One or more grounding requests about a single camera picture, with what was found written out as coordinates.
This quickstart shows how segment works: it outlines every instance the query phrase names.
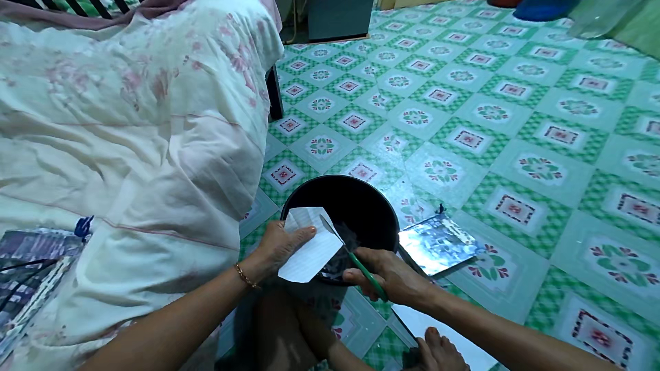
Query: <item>black bed leg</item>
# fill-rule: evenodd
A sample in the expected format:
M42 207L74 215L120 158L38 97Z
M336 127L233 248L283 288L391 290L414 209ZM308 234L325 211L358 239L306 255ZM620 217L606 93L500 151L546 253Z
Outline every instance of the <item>black bed leg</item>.
M275 66L268 71L266 87L268 88L268 98L271 100L271 118L273 120L281 119L284 116L284 108L282 107L280 82L277 79L277 69Z

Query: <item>left hand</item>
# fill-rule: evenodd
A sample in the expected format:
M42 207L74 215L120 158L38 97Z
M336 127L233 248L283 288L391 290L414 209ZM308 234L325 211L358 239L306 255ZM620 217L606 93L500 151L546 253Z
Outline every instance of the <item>left hand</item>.
M268 223L259 247L251 256L259 257L267 274L276 273L294 252L316 235L316 228L309 226L293 233L284 230L284 221Z

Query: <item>paper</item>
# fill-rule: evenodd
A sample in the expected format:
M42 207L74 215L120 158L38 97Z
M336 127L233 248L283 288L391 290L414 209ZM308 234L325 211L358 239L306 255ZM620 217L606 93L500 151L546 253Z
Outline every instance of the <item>paper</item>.
M435 327L441 336L447 337L455 346L456 349L463 356L463 360L470 366L472 371L489 371L497 360L491 357L483 349L476 346L470 340L464 338L461 334L454 331L446 324L427 316L426 314L417 312L416 310L399 305L392 305L392 310L397 314L397 317L412 333L412 336L424 338L424 333L429 327Z
M304 244L280 268L278 276L291 282L309 282L344 245L323 207L290 209L284 230L291 233L299 228L316 227L316 236Z

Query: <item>metallic paper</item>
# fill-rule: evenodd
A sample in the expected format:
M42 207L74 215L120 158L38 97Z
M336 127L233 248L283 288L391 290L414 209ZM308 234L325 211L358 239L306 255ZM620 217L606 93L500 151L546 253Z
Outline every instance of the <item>metallic paper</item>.
M485 251L483 245L445 214L438 214L400 231L399 243L428 276Z

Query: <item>scissors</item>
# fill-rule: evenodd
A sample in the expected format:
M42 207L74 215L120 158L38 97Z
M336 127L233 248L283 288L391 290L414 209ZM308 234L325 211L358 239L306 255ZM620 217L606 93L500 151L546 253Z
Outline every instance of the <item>scissors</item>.
M323 215L320 215L320 217L321 217L321 222L324 224L324 227L326 227L329 231L331 231L331 233L333 233L335 236L337 236L337 238L343 243L344 240L342 240L341 237L339 236L339 234L335 231L335 228L332 226L332 223L329 222L328 220L325 220L325 217ZM367 270L367 268L364 267L364 265L360 262L358 257L355 256L354 253L352 253L348 250L348 248L346 247L346 244L343 244L342 248L344 248L346 250L346 253L348 253L348 257L353 262L353 264L355 264L355 266L357 266L357 268L360 270L360 272L362 272L362 274L365 277L367 277L367 279L372 284L372 286L376 290L376 293L381 298L381 300L383 300L384 302L387 302L388 301L387 294L385 293L385 290L383 290L383 287L378 283L378 281L376 281L376 279L374 278L374 275L371 274L371 272L369 272Z
M365 277L367 277L367 279L369 280L369 283L372 284L372 286L376 290L376 293L381 298L381 300L383 300L384 302L387 302L388 301L387 294L385 293L385 290L383 290L383 287L378 283L378 281L376 281L376 279L374 278L374 275L371 274L371 272L369 272L367 270L367 268L364 267L364 265L360 262L358 257L355 256L354 253L352 253L348 250L346 245L344 245L343 247L344 247L344 249L346 249L346 252L348 253L348 257L350 258L350 260L353 261L353 264L355 264L355 266L357 266L357 268L360 270L360 272L362 272L362 274Z

